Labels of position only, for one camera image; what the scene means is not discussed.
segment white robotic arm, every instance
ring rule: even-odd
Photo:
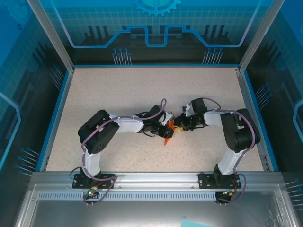
[[[144,112],[144,117],[153,115],[155,112],[159,111],[159,106],[154,106],[149,112]],[[171,138],[173,134],[173,130],[166,126],[167,121],[171,121],[173,119],[173,114],[170,114],[166,111],[159,114],[154,119],[150,120],[140,120],[140,117],[143,118],[143,114],[134,115],[133,118],[119,118],[114,120],[112,124],[106,126],[103,130],[91,138],[93,140],[90,143],[88,141],[87,146],[85,147],[85,167],[87,171],[83,171],[86,177],[90,178],[89,175],[95,177],[100,173],[100,154],[101,151],[106,147],[109,141],[112,139],[113,135],[116,133],[123,132],[134,132],[134,133],[146,133],[151,132],[157,134],[164,138]],[[107,119],[117,118],[114,115],[109,115],[105,110],[101,110],[96,113],[88,122],[86,122],[78,131],[80,136],[80,141],[84,141],[85,137],[88,136],[89,133],[94,131],[99,124],[106,121]]]
[[[252,133],[247,123],[235,113],[222,110],[207,110],[204,104],[204,99],[198,98],[191,101],[183,107],[183,113],[174,119],[174,116],[163,110],[157,117],[144,120],[145,117],[153,116],[159,112],[160,106],[155,105],[150,111],[134,115],[132,118],[124,119],[117,118],[114,115],[109,115],[105,110],[97,112],[89,121],[87,121],[78,131],[80,142],[83,141],[101,124],[117,118],[107,124],[103,130],[98,131],[85,145],[85,168],[86,171],[81,171],[81,174],[92,180],[91,176],[100,177],[100,152],[107,146],[112,137],[116,133],[122,132],[151,132],[163,138],[171,138],[173,129],[167,126],[168,121],[173,119],[173,127],[183,131],[193,131],[195,128],[206,126],[220,126],[223,129],[227,149],[222,160],[215,166],[213,180],[218,188],[225,186],[224,182],[230,184],[230,180],[234,179],[234,167],[241,158],[243,152],[252,144]],[[249,114],[247,109],[237,111],[251,124],[255,132],[255,144],[260,141],[260,134]]]

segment wire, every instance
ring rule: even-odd
[[[226,199],[218,199],[221,201],[226,202],[226,204],[229,204],[230,202]],[[248,209],[246,209],[244,206],[241,206],[240,204],[235,203],[234,205],[236,205],[237,207],[240,207],[241,209],[245,210],[247,213],[249,213],[261,226],[264,226],[264,223],[262,223],[258,218],[256,218],[256,216],[254,216]]]
[[[232,180],[233,184],[235,185],[235,192],[237,192],[237,181]]]
[[[85,194],[85,195],[83,196],[83,202],[86,203],[87,205],[88,205],[88,204],[93,205],[93,204],[98,204],[98,203],[100,203],[101,201],[103,201],[103,200],[105,199],[105,197],[106,197],[107,194],[109,193],[109,190],[112,189],[112,187],[114,186],[116,180],[117,180],[117,177],[116,177],[116,178],[114,179],[114,181],[111,183],[110,187],[109,187],[108,190],[105,192],[105,194],[104,194],[98,201],[96,201],[96,202],[88,202],[88,201],[86,200],[88,194]]]
[[[202,128],[205,128],[205,126],[203,125],[203,126],[195,127],[193,129],[202,129]]]
[[[144,112],[141,112],[141,113],[137,113],[135,115],[139,115],[139,116],[142,116],[143,117],[143,114],[146,115],[147,113],[149,113],[148,111],[144,111]],[[164,117],[163,117],[163,120],[159,123],[163,123],[166,119],[166,113],[164,113]]]
[[[144,134],[144,135],[146,135],[146,136],[152,137],[152,138],[154,138],[154,137],[156,136],[156,134],[155,134],[155,133],[153,134],[153,136],[152,136],[152,135],[147,134],[146,132],[143,132],[143,134]]]
[[[209,101],[212,101],[213,103],[216,103],[217,106],[219,107],[219,109],[217,109],[217,110],[221,110],[221,106],[220,106],[220,104],[219,104],[217,101],[214,101],[213,99],[211,99],[211,98],[206,98],[206,97],[202,97],[202,99],[209,100]]]
[[[87,141],[90,140],[90,138],[92,138],[99,130],[103,129],[104,126],[106,126],[107,124],[115,121],[115,120],[118,120],[120,118],[124,118],[124,119],[134,119],[134,120],[140,120],[140,121],[143,121],[143,120],[149,120],[149,119],[152,119],[156,116],[158,116],[160,113],[162,113],[162,111],[164,110],[165,106],[166,106],[166,103],[167,103],[167,100],[164,98],[161,100],[161,109],[159,110],[159,112],[157,112],[156,114],[154,114],[153,116],[150,116],[150,117],[143,117],[143,118],[140,118],[140,117],[130,117],[130,116],[121,116],[121,117],[114,117],[106,122],[104,122],[102,125],[100,125],[98,128],[96,128],[83,142],[82,142],[82,145],[81,145],[81,148],[83,150],[83,155],[82,155],[82,164],[83,164],[83,171],[86,173],[86,175],[88,177],[90,177],[91,179],[95,180],[95,181],[109,181],[109,180],[115,180],[117,178],[117,176],[114,176],[114,177],[110,177],[110,178],[104,178],[104,179],[101,179],[101,178],[96,178],[96,177],[93,177],[86,169],[86,164],[85,164],[85,154],[86,154],[86,143]]]
[[[71,174],[76,170],[76,169],[80,169],[81,168],[81,166],[79,166],[79,167],[76,167],[76,168],[74,168],[71,172],[70,172],[70,179],[72,179],[73,180],[73,178],[71,178]]]
[[[251,123],[248,121],[248,119],[243,115],[241,114],[240,112],[236,111],[236,110],[216,110],[218,112],[228,112],[228,113],[235,113],[237,115],[239,115],[245,122],[246,124],[248,125],[250,131],[251,131],[251,136],[252,136],[252,142],[251,142],[251,145],[250,147],[248,147],[245,151],[242,152],[240,158],[237,160],[235,166],[233,167],[233,173],[237,176],[242,176],[244,178],[244,187],[243,187],[243,191],[241,192],[241,194],[233,201],[229,202],[228,204],[234,204],[236,201],[238,201],[242,196],[243,194],[245,193],[245,190],[246,190],[246,185],[247,185],[247,181],[246,181],[246,177],[245,175],[243,174],[239,174],[237,173],[237,166],[238,164],[240,163],[240,161],[242,160],[242,158],[244,157],[244,155],[249,152],[256,144],[256,135],[255,135],[255,131],[251,125]]]

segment gear graphic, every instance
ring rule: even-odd
[[[181,0],[134,0],[134,3],[142,13],[157,17],[159,14],[164,16],[165,13],[170,13],[172,9],[176,9],[176,5],[180,4]]]
[[[22,21],[27,17],[26,0],[1,0],[0,6],[6,6],[7,11],[18,24],[22,24]]]

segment vented metal strip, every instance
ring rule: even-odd
[[[94,199],[99,200],[105,192]],[[40,192],[38,200],[81,201],[86,192]],[[105,201],[214,201],[215,192],[110,192]]]

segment blue frame border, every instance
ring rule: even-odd
[[[53,147],[53,142],[58,130],[58,125],[63,113],[63,108],[65,105],[65,101],[71,86],[71,79],[72,79],[73,74],[70,73],[69,71],[66,71],[62,86],[61,86],[61,90],[56,102],[56,106],[55,109],[53,110],[53,115],[51,118],[51,122],[48,126],[48,130],[45,136],[45,140],[41,149],[41,153],[38,159],[38,163],[36,166],[35,171],[36,172],[40,172],[43,171],[45,164],[47,162],[47,158],[49,153],[52,150]]]
[[[268,134],[266,132],[266,128],[265,128],[265,124],[263,122],[261,111],[259,109],[259,106],[258,106],[258,103],[257,103],[257,100],[256,100],[256,96],[255,96],[255,93],[254,93],[254,91],[252,89],[252,85],[251,85],[251,82],[250,82],[250,79],[249,79],[249,76],[248,76],[248,73],[247,73],[246,70],[244,71],[244,77],[245,77],[245,80],[247,82],[249,93],[251,95],[251,99],[252,99],[252,102],[254,104],[256,113],[257,113],[257,118],[258,118],[260,126],[261,126],[261,130],[262,130],[262,133],[263,133],[264,141],[265,141],[265,144],[266,144],[266,147],[267,147],[267,150],[268,150],[268,155],[269,155],[269,159],[270,159],[269,161],[272,164],[273,171],[279,172],[279,167],[278,167],[278,165],[276,163],[276,158],[275,158],[273,149],[271,147]]]
[[[247,33],[249,32],[249,30],[250,30],[250,27],[251,27],[251,24],[252,24],[252,22],[254,21],[254,19],[255,19],[255,16],[256,16],[256,14],[257,14],[257,12],[258,12],[258,10],[259,10],[259,8],[260,8],[260,6],[261,6],[261,4],[262,4],[262,1],[263,0],[260,0],[259,1],[259,3],[258,3],[258,5],[256,6],[256,8],[255,8],[255,10],[254,10],[254,13],[253,13],[253,15],[251,16],[251,19],[250,19],[250,21],[249,21],[249,23],[248,23],[248,25],[247,25],[247,27],[246,27],[246,29],[245,29],[245,31],[244,31],[244,34],[243,34],[243,36],[242,36],[242,38],[241,38],[241,40],[240,40],[240,43],[239,44],[235,44],[235,45],[233,45],[233,44],[208,44],[199,34],[198,34],[198,32],[196,31],[196,30],[193,30],[193,29],[186,29],[186,25],[167,25],[166,27],[165,27],[165,30],[164,30],[164,43],[163,44],[149,44],[149,39],[148,39],[148,29],[147,29],[147,26],[145,26],[145,25],[127,25],[126,26],[126,30],[119,30],[119,31],[117,31],[115,34],[114,34],[114,36],[113,37],[111,37],[110,38],[110,40],[105,44],[105,45],[89,45],[89,46],[79,46],[79,45],[75,45],[74,43],[73,43],[73,41],[72,41],[72,39],[71,39],[71,37],[70,37],[70,35],[69,35],[69,33],[68,33],[68,31],[67,31],[67,28],[65,27],[65,24],[63,23],[63,20],[62,20],[62,18],[61,18],[61,16],[60,16],[60,14],[59,14],[59,12],[58,12],[58,10],[57,10],[57,7],[55,6],[55,4],[54,4],[54,1],[53,0],[51,0],[50,2],[51,2],[51,5],[52,5],[52,7],[53,7],[53,9],[54,9],[54,11],[55,11],[55,13],[56,13],[56,15],[57,15],[57,17],[58,17],[58,19],[59,19],[59,21],[60,21],[60,24],[61,24],[61,26],[62,26],[62,29],[64,30],[64,32],[65,32],[65,34],[66,34],[66,37],[67,37],[67,39],[68,39],[68,41],[69,41],[69,43],[70,43],[70,45],[73,47],[73,48],[92,48],[92,49],[95,49],[95,48],[107,48],[120,34],[125,34],[125,33],[130,33],[131,32],[131,28],[143,28],[144,29],[144,33],[145,33],[145,44],[146,44],[146,46],[148,46],[148,47],[165,47],[166,45],[167,45],[167,42],[168,42],[168,29],[169,28],[182,28],[182,32],[183,33],[192,33],[201,43],[203,43],[206,47],[218,47],[218,48],[220,48],[220,47],[227,47],[227,48],[233,48],[233,47],[240,47],[240,46],[242,46],[242,44],[243,44],[243,42],[244,42],[244,40],[245,40],[245,38],[246,38],[246,35],[247,35]]]

